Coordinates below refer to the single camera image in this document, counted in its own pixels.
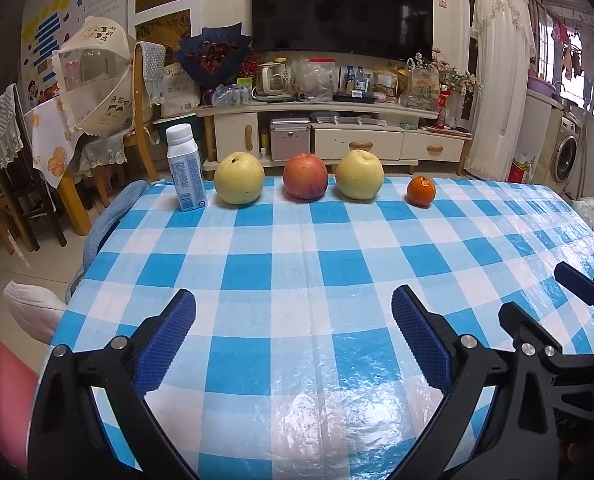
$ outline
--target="tv stand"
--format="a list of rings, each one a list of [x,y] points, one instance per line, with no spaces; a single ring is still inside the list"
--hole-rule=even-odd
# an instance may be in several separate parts
[[[470,150],[472,136],[451,130],[430,132],[405,130],[400,123],[418,126],[420,118],[435,119],[436,112],[416,110],[402,106],[375,103],[263,103],[231,107],[200,107],[197,117],[205,125],[207,158],[202,168],[206,180],[212,180],[214,171],[223,158],[233,152],[248,152],[260,158],[259,124],[269,123],[276,117],[305,117],[313,111],[353,112],[377,114],[388,126],[372,124],[312,124],[311,152],[320,156],[325,164],[336,166],[354,147],[361,147],[379,157],[384,166],[408,166],[409,173],[420,160],[458,162],[461,174],[465,157]],[[285,160],[260,160],[264,168],[285,166]]]

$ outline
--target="red apple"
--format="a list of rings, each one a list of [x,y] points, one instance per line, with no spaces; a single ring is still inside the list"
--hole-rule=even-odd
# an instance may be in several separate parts
[[[289,195],[301,200],[315,200],[328,189],[328,170],[312,153],[293,156],[283,168],[283,187]]]

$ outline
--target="tangerine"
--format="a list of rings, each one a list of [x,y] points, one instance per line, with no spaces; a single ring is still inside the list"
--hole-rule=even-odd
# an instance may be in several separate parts
[[[420,207],[428,207],[434,200],[437,190],[428,176],[416,176],[408,184],[406,198],[408,202]]]

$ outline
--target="storage case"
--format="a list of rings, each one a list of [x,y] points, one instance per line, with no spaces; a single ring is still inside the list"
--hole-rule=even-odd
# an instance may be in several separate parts
[[[299,153],[310,153],[310,120],[289,118],[270,121],[272,160],[288,160]]]

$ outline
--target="white plastic bottle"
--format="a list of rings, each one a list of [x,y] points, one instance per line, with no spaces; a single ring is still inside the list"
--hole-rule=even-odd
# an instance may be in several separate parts
[[[168,139],[168,166],[174,188],[179,197],[181,211],[190,211],[206,205],[202,162],[199,148],[192,138],[190,124],[176,124],[166,129]]]

